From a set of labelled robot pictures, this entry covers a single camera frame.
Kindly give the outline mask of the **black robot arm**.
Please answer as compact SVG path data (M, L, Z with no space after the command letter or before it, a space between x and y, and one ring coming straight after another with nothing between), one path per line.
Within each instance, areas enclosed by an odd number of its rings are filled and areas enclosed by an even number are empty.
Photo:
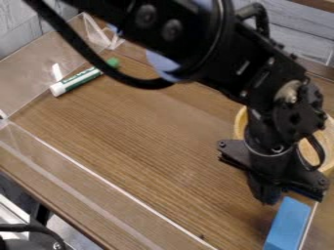
M286 190L322 200L328 180L299 148L322 146L315 133L326 126L323 96L306 69L270 37L264 7L235 8L231 0L64 0L112 24L121 37L165 59L157 78L139 80L112 68L125 84L167 88L194 80L247 108L239 140L223 140L223 162L244 170L254 197L276 202Z

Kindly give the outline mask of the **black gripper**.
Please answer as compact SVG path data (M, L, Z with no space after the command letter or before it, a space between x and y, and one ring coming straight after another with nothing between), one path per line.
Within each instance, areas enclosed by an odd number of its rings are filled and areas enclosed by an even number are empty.
M295 146L278 154L260 154L243 140L218 143L219 160L247 173L250 191L263 205L275 205L286 191L315 201L328 190L328 178L302 157Z

